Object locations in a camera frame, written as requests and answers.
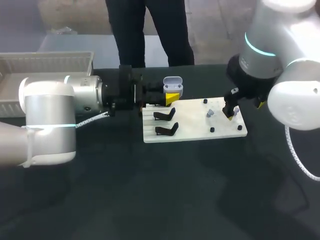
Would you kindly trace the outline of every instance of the black clip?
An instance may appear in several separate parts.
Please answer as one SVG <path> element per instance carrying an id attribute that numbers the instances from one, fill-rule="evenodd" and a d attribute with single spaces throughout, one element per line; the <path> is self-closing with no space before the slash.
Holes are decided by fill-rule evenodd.
<path id="1" fill-rule="evenodd" d="M 176 113 L 176 108 L 172 108 L 169 114 L 164 114 L 161 112 L 154 112 L 153 116 L 154 119 L 157 120 L 164 120 L 164 121 L 171 121 Z"/>
<path id="2" fill-rule="evenodd" d="M 171 129 L 156 126 L 155 132 L 156 132 L 156 135 L 166 135 L 166 136 L 172 137 L 173 135 L 175 135 L 178 128 L 179 128 L 179 123 L 176 122 Z"/>

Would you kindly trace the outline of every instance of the white plastic crate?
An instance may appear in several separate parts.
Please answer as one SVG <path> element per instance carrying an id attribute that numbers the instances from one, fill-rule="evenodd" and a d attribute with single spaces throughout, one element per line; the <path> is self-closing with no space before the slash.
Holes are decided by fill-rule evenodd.
<path id="1" fill-rule="evenodd" d="M 25 78 L 61 80 L 65 76 L 89 76 L 93 52 L 0 53 L 0 118 L 24 117 L 19 85 Z"/>

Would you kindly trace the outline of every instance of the glowing blue ring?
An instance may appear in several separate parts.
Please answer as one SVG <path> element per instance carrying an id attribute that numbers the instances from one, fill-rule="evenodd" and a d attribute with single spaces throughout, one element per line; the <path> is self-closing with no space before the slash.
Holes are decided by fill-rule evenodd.
<path id="1" fill-rule="evenodd" d="M 244 34 L 244 38 L 245 38 L 246 44 L 248 44 L 248 46 L 249 46 L 253 51 L 257 52 L 258 54 L 265 55 L 265 56 L 269 56 L 269 57 L 275 57 L 275 56 L 276 56 L 274 53 L 261 51 L 261 50 L 259 50 L 258 48 L 254 47 L 254 46 L 249 42 L 248 37 L 247 37 L 247 33 Z"/>

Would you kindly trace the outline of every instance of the gray wall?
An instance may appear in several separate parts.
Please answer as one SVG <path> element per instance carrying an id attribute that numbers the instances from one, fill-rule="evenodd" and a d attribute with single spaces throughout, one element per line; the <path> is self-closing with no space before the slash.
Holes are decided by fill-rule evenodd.
<path id="1" fill-rule="evenodd" d="M 0 52 L 36 52 L 45 35 L 37 0 L 0 0 Z"/>

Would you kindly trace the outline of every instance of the black pants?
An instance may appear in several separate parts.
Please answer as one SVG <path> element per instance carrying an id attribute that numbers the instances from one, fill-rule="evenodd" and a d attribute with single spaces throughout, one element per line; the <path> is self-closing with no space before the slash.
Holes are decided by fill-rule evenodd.
<path id="1" fill-rule="evenodd" d="M 144 68 L 146 7 L 149 9 L 169 66 L 194 65 L 188 40 L 184 0 L 105 0 L 119 51 L 120 64 Z"/>

